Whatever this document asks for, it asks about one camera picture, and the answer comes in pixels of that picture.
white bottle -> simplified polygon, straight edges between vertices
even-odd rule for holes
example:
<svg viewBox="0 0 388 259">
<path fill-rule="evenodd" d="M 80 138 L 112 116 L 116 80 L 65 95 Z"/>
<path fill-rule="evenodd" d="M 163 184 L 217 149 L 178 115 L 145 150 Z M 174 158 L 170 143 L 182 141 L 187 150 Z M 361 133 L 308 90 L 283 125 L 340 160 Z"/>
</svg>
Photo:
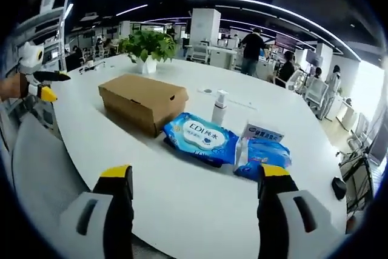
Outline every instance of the white bottle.
<svg viewBox="0 0 388 259">
<path fill-rule="evenodd" d="M 219 90 L 217 100 L 214 104 L 212 123 L 215 123 L 219 126 L 222 125 L 226 113 L 226 95 L 228 95 L 226 91 Z"/>
</svg>

cardboard box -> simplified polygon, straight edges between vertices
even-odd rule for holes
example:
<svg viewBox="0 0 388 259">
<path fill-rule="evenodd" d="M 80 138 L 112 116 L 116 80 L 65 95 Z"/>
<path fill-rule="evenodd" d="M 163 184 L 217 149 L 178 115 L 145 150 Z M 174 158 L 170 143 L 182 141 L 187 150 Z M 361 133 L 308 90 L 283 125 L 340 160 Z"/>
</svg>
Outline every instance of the cardboard box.
<svg viewBox="0 0 388 259">
<path fill-rule="evenodd" d="M 184 111 L 189 99 L 184 87 L 130 74 L 101 84 L 98 89 L 106 109 L 154 137 Z"/>
</svg>

black mouse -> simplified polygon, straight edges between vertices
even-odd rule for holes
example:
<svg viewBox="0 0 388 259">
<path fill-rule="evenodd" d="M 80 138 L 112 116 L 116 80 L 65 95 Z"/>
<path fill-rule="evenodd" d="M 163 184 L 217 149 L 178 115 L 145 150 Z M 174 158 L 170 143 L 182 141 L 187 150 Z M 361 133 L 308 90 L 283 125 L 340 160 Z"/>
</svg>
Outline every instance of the black mouse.
<svg viewBox="0 0 388 259">
<path fill-rule="evenodd" d="M 345 197 L 346 183 L 338 177 L 333 178 L 332 188 L 334 190 L 335 197 L 337 197 L 337 200 L 342 200 Z"/>
</svg>

window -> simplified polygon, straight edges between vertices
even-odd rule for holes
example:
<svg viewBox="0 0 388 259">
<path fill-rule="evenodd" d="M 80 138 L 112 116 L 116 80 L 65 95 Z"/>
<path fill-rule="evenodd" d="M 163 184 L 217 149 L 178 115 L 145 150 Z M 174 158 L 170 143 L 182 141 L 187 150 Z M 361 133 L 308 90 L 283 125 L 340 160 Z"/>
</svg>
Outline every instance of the window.
<svg viewBox="0 0 388 259">
<path fill-rule="evenodd" d="M 369 121 L 372 121 L 377 109 L 383 81 L 383 69 L 365 61 L 360 62 L 350 96 L 355 110 L 365 114 Z"/>
</svg>

blue wet wipes pack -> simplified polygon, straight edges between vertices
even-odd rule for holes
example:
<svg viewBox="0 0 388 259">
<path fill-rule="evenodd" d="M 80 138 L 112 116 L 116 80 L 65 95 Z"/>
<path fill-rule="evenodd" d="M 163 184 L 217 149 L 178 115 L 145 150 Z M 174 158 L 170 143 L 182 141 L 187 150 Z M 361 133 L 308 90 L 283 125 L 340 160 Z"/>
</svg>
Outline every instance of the blue wet wipes pack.
<svg viewBox="0 0 388 259">
<path fill-rule="evenodd" d="M 235 163 L 238 136 L 223 127 L 183 112 L 163 132 L 167 144 L 211 166 Z"/>
<path fill-rule="evenodd" d="M 262 139 L 242 141 L 241 155 L 236 163 L 235 175 L 257 181 L 260 164 L 286 168 L 291 165 L 290 151 L 274 141 Z"/>
</svg>

